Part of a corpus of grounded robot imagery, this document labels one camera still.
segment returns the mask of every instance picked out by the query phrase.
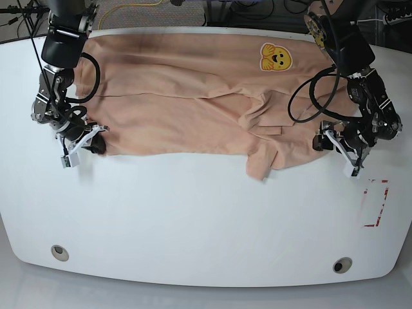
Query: white table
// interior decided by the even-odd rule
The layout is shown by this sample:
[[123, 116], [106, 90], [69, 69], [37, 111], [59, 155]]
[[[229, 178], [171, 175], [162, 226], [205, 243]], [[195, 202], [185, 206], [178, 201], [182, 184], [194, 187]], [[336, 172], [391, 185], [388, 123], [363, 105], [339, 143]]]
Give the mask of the white table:
[[[310, 40], [202, 27], [93, 35], [131, 32]], [[39, 49], [42, 42], [36, 40]], [[379, 142], [360, 180], [345, 178], [343, 158], [330, 153], [274, 171], [261, 183], [245, 174], [244, 156], [101, 158], [84, 152], [80, 167], [63, 169], [52, 129], [30, 119], [39, 80], [30, 41], [0, 45], [0, 213], [15, 255], [69, 272], [174, 285], [315, 285], [386, 275], [412, 220], [412, 55], [374, 52], [373, 67], [402, 117], [402, 134]], [[379, 226], [364, 227], [376, 222], [386, 186]], [[67, 262], [52, 256], [53, 245], [67, 249]], [[333, 264], [343, 257], [353, 265], [336, 274]]]

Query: yellow emoji patch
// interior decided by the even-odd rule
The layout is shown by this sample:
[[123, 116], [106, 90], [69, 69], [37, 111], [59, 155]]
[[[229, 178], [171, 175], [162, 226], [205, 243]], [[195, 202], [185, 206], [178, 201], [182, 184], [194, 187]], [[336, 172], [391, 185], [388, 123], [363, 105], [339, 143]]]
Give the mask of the yellow emoji patch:
[[281, 46], [265, 43], [260, 49], [262, 71], [286, 71], [293, 63], [289, 51]]

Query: round hole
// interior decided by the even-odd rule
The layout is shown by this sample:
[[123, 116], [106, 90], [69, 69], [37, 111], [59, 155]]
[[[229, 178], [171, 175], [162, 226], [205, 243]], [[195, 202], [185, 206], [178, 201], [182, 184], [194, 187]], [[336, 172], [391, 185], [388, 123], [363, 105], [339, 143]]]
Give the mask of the round hole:
[[344, 274], [351, 268], [352, 259], [349, 257], [344, 257], [333, 264], [333, 271], [337, 274]]
[[69, 254], [66, 251], [65, 248], [63, 248], [62, 246], [53, 246], [51, 248], [51, 254], [53, 254], [53, 256], [58, 259], [59, 261], [65, 262], [69, 259]]

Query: yellow cable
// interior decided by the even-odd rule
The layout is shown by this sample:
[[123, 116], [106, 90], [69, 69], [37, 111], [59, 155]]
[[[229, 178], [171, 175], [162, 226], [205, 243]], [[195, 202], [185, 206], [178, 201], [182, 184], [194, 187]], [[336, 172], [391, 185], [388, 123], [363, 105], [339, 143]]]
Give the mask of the yellow cable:
[[142, 4], [136, 3], [136, 4], [133, 4], [133, 5], [118, 5], [118, 6], [115, 6], [114, 8], [108, 10], [105, 14], [103, 14], [102, 18], [100, 18], [100, 21], [98, 22], [98, 29], [101, 30], [103, 21], [108, 17], [108, 15], [111, 12], [113, 12], [115, 10], [118, 10], [119, 8], [125, 8], [127, 6], [155, 6], [155, 5], [162, 4], [162, 2], [163, 2], [163, 0], [159, 0], [159, 2], [156, 2], [156, 3], [142, 3]]

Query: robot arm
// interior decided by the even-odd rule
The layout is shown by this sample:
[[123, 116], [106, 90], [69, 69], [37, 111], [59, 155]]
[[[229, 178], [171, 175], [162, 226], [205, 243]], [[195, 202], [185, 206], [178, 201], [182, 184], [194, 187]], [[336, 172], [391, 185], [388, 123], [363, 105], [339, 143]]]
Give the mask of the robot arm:
[[[400, 117], [395, 111], [392, 101], [386, 94], [385, 85], [376, 69], [370, 67], [375, 60], [369, 44], [361, 34], [354, 18], [357, 18], [366, 5], [374, 5], [376, 1], [335, 0], [333, 3], [324, 0], [313, 4], [305, 23], [314, 36], [316, 43], [334, 62], [341, 77], [348, 80], [348, 95], [359, 107], [361, 117], [346, 117], [327, 109], [323, 113], [336, 119], [337, 122], [323, 121], [314, 138], [313, 148], [316, 151], [336, 149], [347, 161], [345, 173], [348, 176], [359, 176], [363, 161], [379, 139], [391, 140], [402, 130]], [[326, 12], [324, 6], [331, 10]], [[310, 87], [310, 98], [313, 105], [321, 110], [316, 101], [314, 88], [316, 82], [334, 70], [325, 70], [314, 78]], [[343, 131], [336, 131], [335, 125], [343, 125]]]
[[[48, 0], [48, 6], [49, 29], [42, 50], [42, 59], [48, 65], [40, 76], [32, 119], [39, 124], [49, 124], [56, 130], [56, 138], [62, 147], [63, 166], [74, 167], [79, 164], [77, 151], [81, 147], [92, 153], [106, 152], [99, 132], [106, 131], [107, 127], [86, 122], [87, 109], [81, 106], [93, 97], [100, 83], [97, 61], [82, 52], [96, 17], [97, 6], [92, 3], [86, 7], [84, 0]], [[95, 66], [96, 82], [93, 91], [79, 100], [66, 97], [66, 92], [73, 84], [73, 69], [81, 57]]]

